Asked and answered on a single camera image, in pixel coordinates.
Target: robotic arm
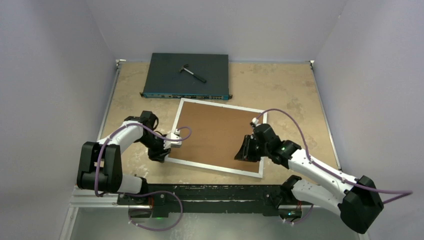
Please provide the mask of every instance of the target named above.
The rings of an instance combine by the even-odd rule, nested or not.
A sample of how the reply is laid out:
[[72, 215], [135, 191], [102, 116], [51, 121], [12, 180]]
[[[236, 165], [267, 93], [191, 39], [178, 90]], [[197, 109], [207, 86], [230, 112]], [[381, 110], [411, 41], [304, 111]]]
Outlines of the robotic arm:
[[[127, 117], [112, 139], [110, 135], [97, 141], [82, 145], [76, 184], [80, 189], [94, 189], [96, 178], [96, 163], [101, 146], [109, 139], [104, 149], [102, 171], [98, 175], [98, 190], [108, 193], [145, 194], [148, 192], [147, 181], [143, 177], [123, 174], [121, 154], [132, 144], [142, 143], [148, 148], [148, 157], [152, 161], [163, 163], [165, 156], [171, 152], [171, 147], [179, 148], [181, 141], [163, 140], [152, 132], [144, 129], [141, 124], [154, 131], [159, 119], [151, 111], [143, 111], [140, 117]], [[167, 139], [179, 140], [180, 132], [176, 130], [164, 136]]]
[[[251, 123], [253, 134], [244, 136], [241, 149], [234, 159], [257, 162], [265, 156], [277, 165], [307, 176], [317, 184], [295, 175], [283, 183], [281, 188], [286, 200], [296, 199], [320, 206], [339, 215], [352, 230], [358, 233], [367, 231], [384, 208], [382, 200], [377, 192], [352, 186], [345, 181], [375, 189], [371, 179], [348, 175], [313, 156], [309, 160], [301, 146], [290, 140], [281, 141], [269, 124], [257, 125], [255, 122]], [[328, 172], [339, 175], [342, 180]]]
[[[181, 141], [188, 138], [188, 136], [180, 138], [180, 132], [177, 129], [175, 132], [169, 133], [166, 136], [160, 134], [161, 137], [158, 137], [160, 135], [154, 133], [158, 124], [159, 119], [152, 112], [143, 111], [140, 117], [127, 117], [121, 127], [108, 137], [97, 142], [84, 143], [79, 162], [77, 186], [81, 189], [95, 189], [96, 168], [98, 167], [96, 163], [98, 163], [99, 158], [101, 158], [104, 160], [104, 164], [102, 167], [100, 166], [102, 171], [99, 172], [97, 176], [99, 191], [108, 193], [130, 193], [129, 196], [150, 193], [145, 178], [123, 174], [121, 154], [132, 143], [140, 142], [148, 148], [148, 157], [150, 160], [163, 163], [165, 157], [171, 151], [170, 148], [180, 147]], [[186, 211], [196, 213], [199, 211], [199, 204], [203, 204], [198, 202], [199, 196], [201, 196], [200, 199], [205, 200], [207, 204], [212, 205], [223, 200], [226, 189], [232, 189], [230, 193], [232, 197], [228, 200], [228, 203], [232, 204], [231, 208], [236, 208], [237, 206], [234, 204], [237, 203], [243, 206], [242, 210], [250, 209], [249, 207], [255, 206], [258, 211], [266, 208], [272, 211], [271, 214], [274, 214], [275, 211], [278, 212], [280, 203], [277, 203], [276, 206], [273, 204], [271, 208], [268, 208], [266, 198], [268, 198], [269, 195], [266, 193], [266, 198], [260, 197], [260, 189], [275, 189], [276, 187], [278, 189], [278, 191], [275, 191], [277, 197], [282, 201], [287, 203], [297, 201], [309, 202], [339, 215], [342, 221], [357, 233], [363, 234], [367, 231], [384, 208], [384, 203], [379, 194], [375, 191], [366, 189], [376, 188], [374, 182], [370, 178], [366, 176], [357, 178], [348, 175], [328, 166], [313, 156], [308, 157], [307, 150], [302, 149], [300, 145], [290, 140], [281, 141], [269, 124], [258, 124], [258, 121], [254, 118], [251, 125], [253, 127], [253, 134], [244, 136], [241, 149], [234, 159], [257, 162], [261, 160], [261, 157], [268, 157], [273, 163], [301, 173], [317, 184], [310, 183], [299, 176], [292, 175], [281, 186], [226, 185], [223, 189], [219, 189], [216, 185], [208, 186], [207, 184], [203, 184], [202, 186], [156, 184], [156, 189], [166, 189], [169, 185], [172, 185], [171, 191], [175, 191], [175, 194], [188, 201], [184, 205]], [[101, 148], [104, 148], [102, 156], [100, 156]], [[252, 189], [254, 194], [246, 194], [246, 188]], [[216, 197], [216, 200], [208, 201], [212, 197]], [[244, 198], [249, 198], [249, 201], [233, 202], [234, 199], [243, 200]], [[157, 208], [166, 205], [163, 197], [157, 200]], [[187, 209], [186, 207], [192, 200], [196, 201], [196, 205], [191, 209]], [[134, 204], [143, 203], [142, 200], [138, 201], [135, 196], [126, 198], [122, 201], [124, 202], [123, 204], [129, 204], [130, 202], [134, 202]], [[202, 212], [210, 211], [213, 207], [205, 209], [206, 210], [202, 210]], [[222, 210], [227, 212], [228, 209], [229, 208], [223, 208]]]

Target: wooden board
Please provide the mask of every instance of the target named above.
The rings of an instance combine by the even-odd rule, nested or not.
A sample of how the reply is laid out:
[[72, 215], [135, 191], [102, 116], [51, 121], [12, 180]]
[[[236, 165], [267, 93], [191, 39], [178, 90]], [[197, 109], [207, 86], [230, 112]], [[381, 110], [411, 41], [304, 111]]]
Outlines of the wooden board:
[[192, 134], [181, 148], [172, 149], [166, 161], [262, 178], [263, 162], [234, 160], [244, 136], [252, 134], [249, 123], [260, 112], [262, 110], [181, 99], [172, 129], [189, 126]]
[[[143, 110], [159, 117], [157, 128], [162, 133], [172, 129], [179, 99], [148, 99], [140, 97], [146, 82], [148, 62], [127, 62], [122, 65], [113, 93], [102, 137], [107, 136], [128, 116], [139, 116]], [[230, 63], [229, 89], [233, 99], [209, 101], [253, 109], [279, 108], [291, 114], [302, 128], [310, 153], [337, 168], [314, 75], [309, 64]], [[283, 139], [300, 145], [302, 139], [296, 126], [279, 112], [270, 112], [267, 122]], [[137, 174], [149, 183], [161, 184], [281, 184], [296, 174], [265, 158], [263, 178], [237, 175], [172, 162], [150, 161], [142, 144], [132, 144], [122, 154], [125, 174]]]

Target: beige table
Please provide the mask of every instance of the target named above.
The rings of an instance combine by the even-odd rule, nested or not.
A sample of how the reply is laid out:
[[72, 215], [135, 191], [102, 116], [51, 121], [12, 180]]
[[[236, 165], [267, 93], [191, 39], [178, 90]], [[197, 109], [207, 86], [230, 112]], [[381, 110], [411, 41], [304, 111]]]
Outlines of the beige table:
[[[123, 63], [102, 137], [116, 130], [126, 117], [139, 116], [143, 110], [157, 115], [158, 131], [167, 133], [171, 130], [180, 100], [140, 97], [148, 69], [149, 63], [145, 62]], [[229, 81], [233, 99], [212, 102], [287, 111], [302, 128], [310, 153], [331, 167], [338, 167], [309, 64], [230, 63]], [[268, 123], [282, 140], [289, 139], [303, 145], [296, 126], [282, 113], [270, 112]], [[123, 172], [145, 177], [148, 183], [161, 184], [281, 184], [290, 175], [296, 174], [273, 164], [268, 158], [264, 163], [263, 178], [260, 179], [171, 162], [150, 161], [147, 152], [142, 144], [132, 144], [122, 155]]]

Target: white wall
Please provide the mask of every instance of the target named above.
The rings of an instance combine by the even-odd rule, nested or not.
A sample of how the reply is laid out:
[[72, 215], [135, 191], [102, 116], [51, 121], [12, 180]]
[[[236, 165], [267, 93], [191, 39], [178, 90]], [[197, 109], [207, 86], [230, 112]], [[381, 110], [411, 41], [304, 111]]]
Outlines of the white wall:
[[114, 76], [84, 0], [0, 1], [0, 239], [58, 239]]
[[119, 59], [152, 52], [314, 60], [347, 0], [87, 0]]
[[384, 206], [372, 240], [424, 235], [423, 13], [424, 1], [349, 0], [314, 63], [343, 170], [415, 191]]

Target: gray wall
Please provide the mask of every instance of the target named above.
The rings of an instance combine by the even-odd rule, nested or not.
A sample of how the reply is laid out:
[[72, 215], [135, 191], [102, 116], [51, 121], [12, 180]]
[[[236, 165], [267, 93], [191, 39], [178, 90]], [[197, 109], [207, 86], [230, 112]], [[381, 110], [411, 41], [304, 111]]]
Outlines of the gray wall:
[[0, 1], [0, 239], [58, 239], [113, 76], [84, 0]]
[[347, 0], [87, 0], [116, 58], [152, 52], [233, 61], [314, 60]]
[[415, 191], [385, 206], [372, 240], [424, 235], [423, 13], [424, 1], [350, 0], [314, 64], [343, 170]]
[[[178, 225], [171, 230], [155, 232], [128, 224], [128, 209], [80, 208], [70, 239], [358, 240], [358, 234], [334, 213], [322, 208], [314, 208], [312, 211], [307, 221], [294, 227], [283, 224], [279, 216], [184, 213]], [[149, 219], [146, 222], [139, 219], [137, 222], [150, 228], [165, 228], [175, 223], [178, 216], [179, 213], [170, 213], [166, 218]]]

